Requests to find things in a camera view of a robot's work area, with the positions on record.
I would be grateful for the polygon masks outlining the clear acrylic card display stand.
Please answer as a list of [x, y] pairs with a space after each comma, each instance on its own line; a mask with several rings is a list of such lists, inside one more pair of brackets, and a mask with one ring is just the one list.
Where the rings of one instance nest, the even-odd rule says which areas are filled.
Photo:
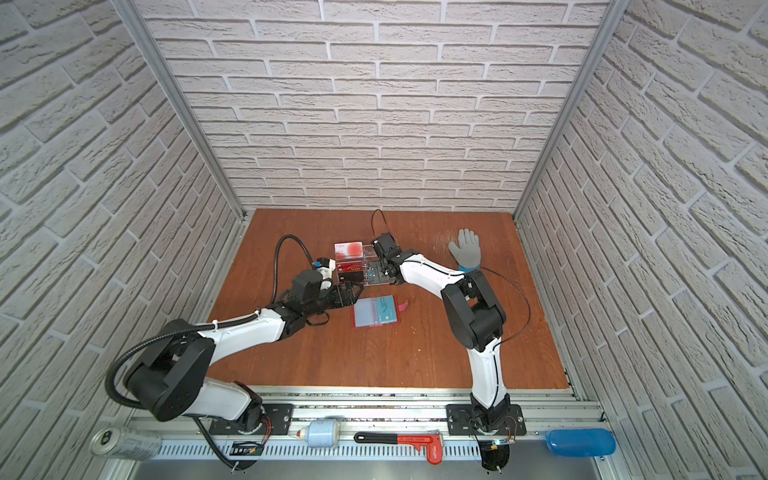
[[336, 276], [340, 283], [379, 286], [394, 282], [372, 245], [360, 241], [336, 243], [334, 253]]

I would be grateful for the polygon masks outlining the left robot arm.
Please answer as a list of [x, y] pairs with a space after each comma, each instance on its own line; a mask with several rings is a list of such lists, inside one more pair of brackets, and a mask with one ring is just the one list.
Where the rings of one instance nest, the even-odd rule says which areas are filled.
[[123, 376], [123, 388], [130, 394], [127, 403], [161, 422], [209, 416], [239, 422], [248, 430], [261, 414], [261, 398], [242, 383], [209, 377], [209, 367], [238, 352], [289, 338], [311, 318], [354, 305], [363, 289], [361, 283], [336, 283], [318, 270], [305, 270], [289, 291], [250, 314], [222, 323], [174, 320], [120, 358], [133, 361]]

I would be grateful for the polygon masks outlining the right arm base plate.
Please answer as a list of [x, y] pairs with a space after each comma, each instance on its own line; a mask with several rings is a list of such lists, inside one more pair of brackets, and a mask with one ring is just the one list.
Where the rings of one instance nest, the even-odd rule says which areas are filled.
[[499, 404], [485, 411], [479, 405], [449, 404], [446, 419], [450, 435], [525, 436], [527, 427], [517, 404]]

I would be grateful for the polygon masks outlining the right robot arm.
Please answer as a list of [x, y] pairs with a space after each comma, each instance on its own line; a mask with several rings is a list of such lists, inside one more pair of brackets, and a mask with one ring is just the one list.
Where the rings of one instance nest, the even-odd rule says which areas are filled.
[[442, 299], [451, 331], [468, 352], [472, 418], [483, 432], [499, 429], [511, 408], [500, 359], [506, 313], [484, 274], [451, 270], [412, 249], [403, 250], [389, 233], [372, 245], [397, 283], [416, 285]]

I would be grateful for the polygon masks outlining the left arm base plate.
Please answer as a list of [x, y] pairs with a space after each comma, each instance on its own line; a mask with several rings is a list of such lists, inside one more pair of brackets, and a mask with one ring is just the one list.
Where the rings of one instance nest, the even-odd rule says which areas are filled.
[[212, 435], [256, 435], [264, 437], [267, 430], [272, 436], [287, 435], [294, 412], [293, 404], [267, 403], [250, 413], [246, 423], [216, 418], [208, 431]]

